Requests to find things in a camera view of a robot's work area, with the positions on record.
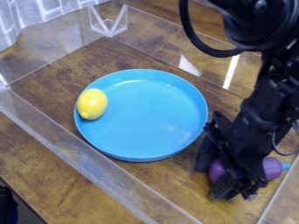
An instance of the purple object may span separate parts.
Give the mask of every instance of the purple object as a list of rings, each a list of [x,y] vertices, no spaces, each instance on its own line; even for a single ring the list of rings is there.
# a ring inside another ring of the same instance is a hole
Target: purple object
[[[281,177],[283,170],[289,170],[291,164],[289,162],[281,162],[275,157],[266,157],[263,160],[263,167],[266,170],[266,178],[277,179]],[[215,159],[215,161],[210,165],[210,180],[215,183],[223,173],[226,172],[226,165],[221,158]]]

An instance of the yellow lemon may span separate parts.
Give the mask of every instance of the yellow lemon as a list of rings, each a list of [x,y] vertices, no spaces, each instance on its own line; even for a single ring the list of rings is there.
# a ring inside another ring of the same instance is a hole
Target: yellow lemon
[[[106,112],[108,98],[104,92],[96,88],[84,91],[78,100],[78,111],[82,118],[87,120],[98,119]]]

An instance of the wooden surface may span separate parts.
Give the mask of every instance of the wooden surface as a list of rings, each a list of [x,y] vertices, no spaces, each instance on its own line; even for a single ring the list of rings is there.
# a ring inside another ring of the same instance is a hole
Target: wooden surface
[[[178,22],[174,1],[130,1],[143,10]],[[197,6],[202,32],[222,39],[221,15]],[[12,90],[75,135],[72,110],[83,88],[100,76],[130,68],[153,68],[181,75],[202,91],[210,112],[229,118],[239,112],[242,98],[131,47],[103,38],[12,84]],[[100,189],[34,140],[4,115],[0,116],[0,175],[36,213],[50,223],[142,223]],[[210,201],[206,174],[193,171],[197,145],[154,163],[112,159],[161,194],[205,223],[257,223],[279,180],[261,190],[255,201]]]

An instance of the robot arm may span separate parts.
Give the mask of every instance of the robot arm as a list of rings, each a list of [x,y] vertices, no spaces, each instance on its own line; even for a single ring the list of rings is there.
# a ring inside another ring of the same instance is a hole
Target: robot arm
[[[273,150],[283,154],[277,145],[293,127],[299,132],[299,1],[210,1],[223,13],[226,33],[238,48],[222,51],[206,46],[193,30],[189,1],[181,0],[182,24],[191,42],[215,57],[261,51],[263,65],[255,90],[243,101],[235,120],[231,122],[221,112],[214,112],[205,127],[207,136],[195,170],[207,172],[221,158],[226,171],[214,183],[210,197],[231,199],[241,193],[246,200],[253,200],[259,187],[267,186],[267,155]]]

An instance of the blue plate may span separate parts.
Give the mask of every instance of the blue plate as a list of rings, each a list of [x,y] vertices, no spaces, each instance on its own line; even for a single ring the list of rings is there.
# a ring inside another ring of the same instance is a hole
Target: blue plate
[[[74,117],[80,134],[111,157],[150,162],[181,152],[199,137],[209,118],[198,88],[171,73],[132,69],[95,80],[90,88],[107,94],[104,115]]]

